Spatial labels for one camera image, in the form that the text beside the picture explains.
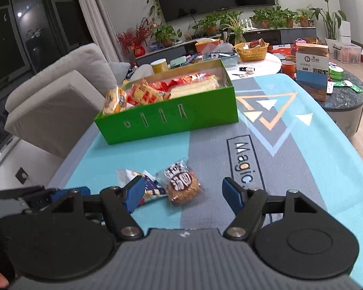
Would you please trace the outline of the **blue white snack packet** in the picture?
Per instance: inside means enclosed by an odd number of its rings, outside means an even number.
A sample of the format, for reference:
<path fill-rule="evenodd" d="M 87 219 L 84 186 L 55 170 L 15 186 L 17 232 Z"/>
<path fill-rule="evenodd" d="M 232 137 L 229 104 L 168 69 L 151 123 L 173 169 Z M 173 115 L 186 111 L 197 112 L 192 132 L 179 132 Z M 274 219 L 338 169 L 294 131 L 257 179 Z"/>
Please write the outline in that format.
<path fill-rule="evenodd" d="M 117 170 L 117 180 L 121 187 L 126 186 L 136 176 L 143 177 L 145 181 L 145 191 L 138 206 L 143 206 L 152 200 L 166 198 L 167 193 L 165 188 L 148 171 L 144 170 L 143 172 L 137 172 L 127 169 Z"/>

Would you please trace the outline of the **round sesame cookie packet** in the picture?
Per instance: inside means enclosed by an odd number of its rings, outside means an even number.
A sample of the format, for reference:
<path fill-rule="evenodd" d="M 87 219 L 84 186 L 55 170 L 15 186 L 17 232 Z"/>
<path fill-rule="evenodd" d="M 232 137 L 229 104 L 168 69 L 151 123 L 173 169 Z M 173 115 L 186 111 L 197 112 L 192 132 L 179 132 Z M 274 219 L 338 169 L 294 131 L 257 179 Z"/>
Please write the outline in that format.
<path fill-rule="evenodd" d="M 158 171 L 155 177 L 172 204 L 185 204 L 201 192 L 201 183 L 186 158 Z"/>

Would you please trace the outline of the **small bread cube packet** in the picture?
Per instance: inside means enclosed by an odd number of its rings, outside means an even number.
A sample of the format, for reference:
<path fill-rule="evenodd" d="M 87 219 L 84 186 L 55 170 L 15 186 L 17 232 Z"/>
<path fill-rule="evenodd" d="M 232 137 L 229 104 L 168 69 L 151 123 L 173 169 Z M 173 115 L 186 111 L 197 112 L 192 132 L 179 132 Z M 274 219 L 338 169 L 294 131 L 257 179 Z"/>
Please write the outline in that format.
<path fill-rule="evenodd" d="M 127 93 L 122 88 L 116 87 L 105 94 L 102 115 L 120 113 L 127 108 Z"/>

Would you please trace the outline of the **shiny red snack bag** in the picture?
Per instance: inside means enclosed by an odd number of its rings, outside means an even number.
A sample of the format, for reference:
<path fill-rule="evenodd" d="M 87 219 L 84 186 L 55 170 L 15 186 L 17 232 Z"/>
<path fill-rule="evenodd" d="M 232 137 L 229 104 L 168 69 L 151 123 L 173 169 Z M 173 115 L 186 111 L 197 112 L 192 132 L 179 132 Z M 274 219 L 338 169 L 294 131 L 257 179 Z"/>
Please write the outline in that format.
<path fill-rule="evenodd" d="M 169 82 L 166 81 L 157 81 L 151 83 L 149 86 L 156 90 L 160 90 L 162 92 L 170 92 L 173 87 L 179 85 L 186 85 L 192 82 L 197 82 L 209 77 L 210 74 L 208 73 L 193 73 L 190 75 L 185 75 L 182 77 L 177 77 L 175 79 L 170 80 Z"/>

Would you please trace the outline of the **red yellow snack bag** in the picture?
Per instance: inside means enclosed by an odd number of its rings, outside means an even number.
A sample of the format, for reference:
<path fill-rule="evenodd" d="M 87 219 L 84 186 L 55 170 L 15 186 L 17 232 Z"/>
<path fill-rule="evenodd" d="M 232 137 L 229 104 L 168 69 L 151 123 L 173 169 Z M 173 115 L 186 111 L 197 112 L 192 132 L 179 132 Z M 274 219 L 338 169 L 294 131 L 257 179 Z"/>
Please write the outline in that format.
<path fill-rule="evenodd" d="M 163 81 L 148 82 L 142 78 L 138 83 L 133 85 L 130 97 L 138 105 L 149 105 L 152 103 L 169 100 L 171 93 L 168 92 L 168 85 Z"/>

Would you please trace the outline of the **blue grey table mat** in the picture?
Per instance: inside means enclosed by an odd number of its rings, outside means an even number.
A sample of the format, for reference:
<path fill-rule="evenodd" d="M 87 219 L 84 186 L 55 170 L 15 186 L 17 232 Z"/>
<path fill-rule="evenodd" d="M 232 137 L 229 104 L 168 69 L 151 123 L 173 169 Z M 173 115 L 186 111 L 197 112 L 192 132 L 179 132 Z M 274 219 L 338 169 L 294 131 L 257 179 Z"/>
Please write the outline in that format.
<path fill-rule="evenodd" d="M 363 160 L 321 106 L 283 74 L 233 82 L 239 121 L 235 124 L 108 145 L 91 126 L 50 181 L 52 188 L 88 187 L 94 194 L 117 184 L 117 170 L 156 174 L 186 159 L 201 192 L 190 203 L 167 199 L 137 208 L 134 219 L 149 228 L 224 230 L 233 212 L 221 183 L 270 195 L 296 189 L 354 233 L 359 257 L 351 273 L 363 286 Z"/>

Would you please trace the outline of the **green cardboard box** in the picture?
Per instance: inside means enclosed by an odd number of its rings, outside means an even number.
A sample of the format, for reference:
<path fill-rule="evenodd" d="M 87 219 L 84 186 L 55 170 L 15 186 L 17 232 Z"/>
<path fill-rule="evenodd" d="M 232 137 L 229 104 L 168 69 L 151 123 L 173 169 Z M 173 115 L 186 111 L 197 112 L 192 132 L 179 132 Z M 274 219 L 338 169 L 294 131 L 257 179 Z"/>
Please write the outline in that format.
<path fill-rule="evenodd" d="M 237 123 L 235 89 L 220 59 L 152 75 L 147 78 L 147 82 L 168 81 L 199 72 L 217 76 L 219 88 L 136 106 L 114 115 L 98 114 L 94 123 L 107 144 Z"/>

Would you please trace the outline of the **white round coffee table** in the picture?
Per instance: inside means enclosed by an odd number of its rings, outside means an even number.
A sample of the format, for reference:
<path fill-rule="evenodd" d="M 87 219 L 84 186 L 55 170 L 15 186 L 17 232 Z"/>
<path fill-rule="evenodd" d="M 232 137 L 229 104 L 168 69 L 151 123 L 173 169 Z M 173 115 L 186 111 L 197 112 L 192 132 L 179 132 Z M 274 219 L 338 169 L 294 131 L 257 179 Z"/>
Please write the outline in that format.
<path fill-rule="evenodd" d="M 253 70 L 253 73 L 241 71 L 241 67 Z M 236 66 L 226 67 L 226 71 L 231 80 L 274 75 L 281 71 L 281 60 L 279 60 L 279 58 L 274 54 L 267 53 L 264 60 L 239 62 Z"/>

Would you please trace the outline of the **yellow wicker basket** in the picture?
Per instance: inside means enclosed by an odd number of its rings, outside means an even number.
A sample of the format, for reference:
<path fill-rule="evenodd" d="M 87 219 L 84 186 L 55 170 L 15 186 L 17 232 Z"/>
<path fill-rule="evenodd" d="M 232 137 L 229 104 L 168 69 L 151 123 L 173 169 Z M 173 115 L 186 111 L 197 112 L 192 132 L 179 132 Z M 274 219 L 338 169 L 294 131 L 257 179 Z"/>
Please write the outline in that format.
<path fill-rule="evenodd" d="M 233 47 L 242 62 L 254 62 L 265 59 L 269 43 L 264 43 L 262 46 L 258 44 L 254 48 L 250 48 L 249 45 L 250 43 L 239 43 Z"/>

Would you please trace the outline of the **dark marble round table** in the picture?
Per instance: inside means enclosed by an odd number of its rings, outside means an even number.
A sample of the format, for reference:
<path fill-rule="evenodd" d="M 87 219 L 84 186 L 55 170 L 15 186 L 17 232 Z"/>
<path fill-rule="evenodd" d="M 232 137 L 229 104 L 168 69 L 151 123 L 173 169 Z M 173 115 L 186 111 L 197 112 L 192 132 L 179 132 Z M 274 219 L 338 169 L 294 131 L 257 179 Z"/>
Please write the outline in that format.
<path fill-rule="evenodd" d="M 352 86 L 334 87 L 333 92 L 326 96 L 326 102 L 319 104 L 343 134 L 352 139 L 363 115 L 363 82 L 347 70 L 344 71 L 343 81 Z"/>

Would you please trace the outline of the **red flower decoration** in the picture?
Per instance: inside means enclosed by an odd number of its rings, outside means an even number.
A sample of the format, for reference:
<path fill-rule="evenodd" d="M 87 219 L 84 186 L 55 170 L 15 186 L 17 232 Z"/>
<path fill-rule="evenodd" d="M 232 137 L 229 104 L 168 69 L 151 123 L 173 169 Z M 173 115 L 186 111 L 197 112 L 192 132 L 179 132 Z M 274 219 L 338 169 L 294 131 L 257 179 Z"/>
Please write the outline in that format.
<path fill-rule="evenodd" d="M 132 53 L 139 58 L 146 54 L 143 44 L 151 36 L 152 30 L 153 22 L 144 17 L 136 27 L 117 33 L 116 37 L 125 54 Z"/>

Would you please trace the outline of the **orange tissue box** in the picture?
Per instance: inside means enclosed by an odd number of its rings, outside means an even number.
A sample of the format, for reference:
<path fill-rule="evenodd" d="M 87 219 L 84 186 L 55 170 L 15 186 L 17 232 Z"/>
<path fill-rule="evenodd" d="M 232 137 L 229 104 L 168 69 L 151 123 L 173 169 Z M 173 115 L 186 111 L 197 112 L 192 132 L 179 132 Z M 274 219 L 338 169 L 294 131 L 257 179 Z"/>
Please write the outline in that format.
<path fill-rule="evenodd" d="M 195 43 L 198 54 L 204 54 L 214 50 L 221 43 L 221 39 L 201 38 Z"/>

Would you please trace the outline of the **potted green plant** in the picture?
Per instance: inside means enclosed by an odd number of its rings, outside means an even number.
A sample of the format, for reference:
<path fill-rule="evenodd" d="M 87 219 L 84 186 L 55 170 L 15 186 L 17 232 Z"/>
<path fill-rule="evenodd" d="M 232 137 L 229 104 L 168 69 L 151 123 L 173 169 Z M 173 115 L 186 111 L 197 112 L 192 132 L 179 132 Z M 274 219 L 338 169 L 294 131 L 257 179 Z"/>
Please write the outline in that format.
<path fill-rule="evenodd" d="M 153 36 L 156 42 L 166 48 L 179 41 L 182 35 L 181 29 L 175 30 L 168 24 L 160 24 L 153 28 Z"/>

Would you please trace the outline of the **tall leafy floor plant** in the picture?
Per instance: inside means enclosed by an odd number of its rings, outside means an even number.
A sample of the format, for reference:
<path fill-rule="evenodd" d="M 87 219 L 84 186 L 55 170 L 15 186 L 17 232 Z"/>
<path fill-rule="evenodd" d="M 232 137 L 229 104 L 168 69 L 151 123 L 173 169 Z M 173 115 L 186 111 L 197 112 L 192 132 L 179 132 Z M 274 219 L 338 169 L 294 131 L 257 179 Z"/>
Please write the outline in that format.
<path fill-rule="evenodd" d="M 330 0 L 325 0 L 326 11 L 323 8 L 311 7 L 311 17 L 319 20 L 322 18 L 326 31 L 326 38 L 337 40 L 337 32 L 341 28 L 342 22 L 347 20 L 346 14 L 342 10 L 330 11 Z"/>

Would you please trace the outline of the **wall power socket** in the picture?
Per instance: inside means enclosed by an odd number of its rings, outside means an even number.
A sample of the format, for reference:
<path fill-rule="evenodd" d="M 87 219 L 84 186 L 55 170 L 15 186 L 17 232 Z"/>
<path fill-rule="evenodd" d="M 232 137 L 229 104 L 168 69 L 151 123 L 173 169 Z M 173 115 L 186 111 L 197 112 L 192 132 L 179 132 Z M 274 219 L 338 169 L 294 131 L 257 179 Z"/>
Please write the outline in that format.
<path fill-rule="evenodd" d="M 29 178 L 29 175 L 23 168 L 19 168 L 19 170 L 15 174 L 15 178 L 23 185 Z"/>

